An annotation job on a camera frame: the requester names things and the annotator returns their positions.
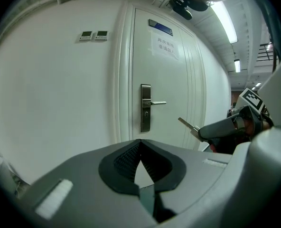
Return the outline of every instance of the ceiling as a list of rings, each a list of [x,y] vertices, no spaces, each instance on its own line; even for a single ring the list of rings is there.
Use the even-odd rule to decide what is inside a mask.
[[[1,20],[0,40],[11,26],[46,1],[49,0],[16,0]],[[170,11],[168,3],[169,0],[152,0],[154,6]],[[200,31],[219,55],[228,72],[233,91],[253,87],[256,82],[264,83],[271,75],[272,60],[257,62],[260,44],[270,42],[259,8],[253,0],[226,0],[224,4],[233,21],[238,42],[229,43],[225,30],[211,8],[204,12],[188,9],[193,18],[187,23]],[[235,72],[235,59],[241,61],[240,73]]]

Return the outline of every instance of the ceiling pipe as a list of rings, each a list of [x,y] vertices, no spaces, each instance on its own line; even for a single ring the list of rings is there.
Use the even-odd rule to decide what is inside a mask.
[[[38,2],[33,3],[31,6],[27,7],[26,9],[24,9],[22,12],[20,12],[18,15],[16,15],[10,23],[8,23],[6,25],[6,27],[3,29],[3,31],[0,34],[0,41],[2,40],[2,38],[4,37],[4,35],[8,32],[8,30],[15,25],[20,19],[22,19],[23,17],[25,17],[26,15],[28,15],[29,13],[31,13],[32,11],[36,10],[37,8],[48,4],[50,2],[54,2],[57,1],[59,3],[59,0],[40,0]]]
[[[242,6],[245,11],[247,26],[249,31],[249,58],[247,65],[247,81],[250,80],[256,60],[259,54],[259,47],[262,34],[262,12],[254,0],[241,0]]]

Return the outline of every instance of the paper sign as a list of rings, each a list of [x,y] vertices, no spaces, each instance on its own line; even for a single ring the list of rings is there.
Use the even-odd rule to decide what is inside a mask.
[[[151,32],[152,54],[163,54],[178,60],[177,44],[165,36]]]

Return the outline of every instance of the metal rod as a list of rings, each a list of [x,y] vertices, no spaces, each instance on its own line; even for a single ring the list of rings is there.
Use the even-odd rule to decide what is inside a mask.
[[[265,46],[265,45],[264,45],[264,48],[265,48],[265,51],[266,51],[266,54],[267,54],[268,60],[270,60],[269,55],[268,55],[268,52],[267,52],[267,48],[266,48],[266,46]]]
[[[259,52],[259,54],[265,54],[266,52]],[[267,53],[273,53],[273,51],[269,51]]]
[[[277,54],[275,50],[273,50],[273,67],[272,67],[272,72],[275,71],[275,68],[277,67]]]
[[[260,44],[261,47],[267,46],[267,45],[269,45],[269,43]]]
[[[164,105],[166,104],[166,101],[150,101],[148,102],[149,105]]]

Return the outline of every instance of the white label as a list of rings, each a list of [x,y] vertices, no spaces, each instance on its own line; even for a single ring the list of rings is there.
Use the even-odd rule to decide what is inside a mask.
[[[151,32],[152,54],[162,54],[178,60],[178,46],[168,37]]]
[[[35,212],[42,218],[51,219],[68,196],[72,187],[73,183],[69,180],[64,179],[59,182],[35,209]]]
[[[226,163],[222,163],[222,162],[218,162],[218,161],[213,161],[210,159],[205,159],[203,160],[203,163],[209,164],[209,165],[213,165],[213,166],[217,166],[217,167],[221,167],[221,168],[226,168],[227,164]]]

